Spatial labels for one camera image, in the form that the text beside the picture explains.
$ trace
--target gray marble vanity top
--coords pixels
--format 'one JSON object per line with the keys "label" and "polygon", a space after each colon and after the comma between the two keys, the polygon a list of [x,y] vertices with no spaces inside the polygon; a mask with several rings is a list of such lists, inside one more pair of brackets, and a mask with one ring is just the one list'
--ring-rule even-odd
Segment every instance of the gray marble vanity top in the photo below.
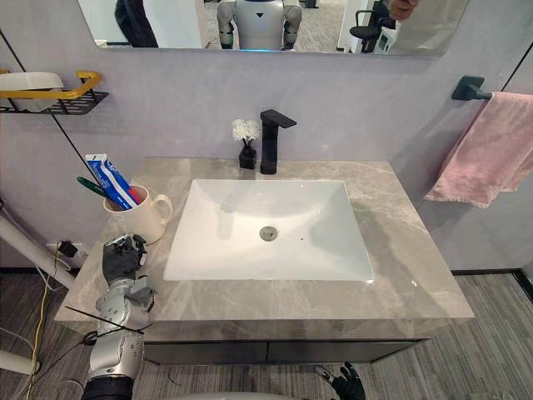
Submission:
{"label": "gray marble vanity top", "polygon": [[[147,158],[134,183],[165,193],[174,215],[148,246],[142,274],[158,285],[148,341],[429,338],[473,318],[450,270],[388,162],[283,162],[277,175],[245,172],[233,160]],[[373,283],[323,281],[164,282],[163,269],[194,178],[342,180],[375,274]],[[120,233],[109,221],[56,315],[86,333],[105,293],[102,244]]]}

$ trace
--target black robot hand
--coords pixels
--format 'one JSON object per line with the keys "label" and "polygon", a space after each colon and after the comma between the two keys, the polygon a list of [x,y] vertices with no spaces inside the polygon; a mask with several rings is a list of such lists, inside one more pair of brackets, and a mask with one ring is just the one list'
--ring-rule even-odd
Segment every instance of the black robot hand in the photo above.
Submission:
{"label": "black robot hand", "polygon": [[331,385],[339,395],[341,400],[366,400],[365,389],[356,369],[349,363],[344,363],[345,367],[341,367],[343,377],[336,377],[333,379]]}
{"label": "black robot hand", "polygon": [[107,284],[118,279],[135,279],[144,263],[146,241],[139,235],[122,235],[103,246],[102,272]]}

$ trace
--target gray carpet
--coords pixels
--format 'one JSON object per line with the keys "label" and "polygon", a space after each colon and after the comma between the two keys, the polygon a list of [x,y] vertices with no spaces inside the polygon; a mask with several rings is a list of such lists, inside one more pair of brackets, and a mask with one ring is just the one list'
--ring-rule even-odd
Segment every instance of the gray carpet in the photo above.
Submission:
{"label": "gray carpet", "polygon": [[[319,8],[302,6],[302,19],[294,49],[300,53],[337,53],[336,45],[341,31],[342,15],[346,0],[321,0]],[[205,3],[209,45],[220,49],[217,24],[217,2]],[[234,32],[234,48],[238,48],[237,30]]]}
{"label": "gray carpet", "polygon": [[[531,400],[533,396],[533,304],[510,274],[457,277],[476,320],[447,329],[380,362],[357,365],[368,399]],[[32,338],[42,283],[37,275],[0,276],[0,326]],[[64,291],[54,294],[51,315]],[[29,355],[23,342],[0,332],[1,349]],[[47,321],[43,369],[80,340]],[[90,349],[79,347],[37,384],[33,399],[79,399],[68,378],[84,381]],[[338,370],[338,365],[326,366]],[[25,378],[0,371],[0,398],[12,399]],[[135,399],[185,393],[251,391],[328,400],[335,393],[311,366],[159,367],[144,362]]]}

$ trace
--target pink towel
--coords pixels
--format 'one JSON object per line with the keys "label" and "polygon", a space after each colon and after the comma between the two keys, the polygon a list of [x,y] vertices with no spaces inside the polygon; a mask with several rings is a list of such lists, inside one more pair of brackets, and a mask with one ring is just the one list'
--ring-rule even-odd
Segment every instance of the pink towel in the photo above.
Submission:
{"label": "pink towel", "polygon": [[442,164],[425,199],[487,208],[533,169],[533,96],[494,92]]}

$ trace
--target towel bar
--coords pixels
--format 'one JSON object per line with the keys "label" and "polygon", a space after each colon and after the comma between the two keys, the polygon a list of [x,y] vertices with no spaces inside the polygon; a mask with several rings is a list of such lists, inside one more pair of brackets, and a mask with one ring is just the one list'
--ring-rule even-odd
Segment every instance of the towel bar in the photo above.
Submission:
{"label": "towel bar", "polygon": [[473,75],[465,75],[457,84],[456,90],[451,95],[454,100],[488,100],[492,93],[484,92],[480,89],[485,79]]}

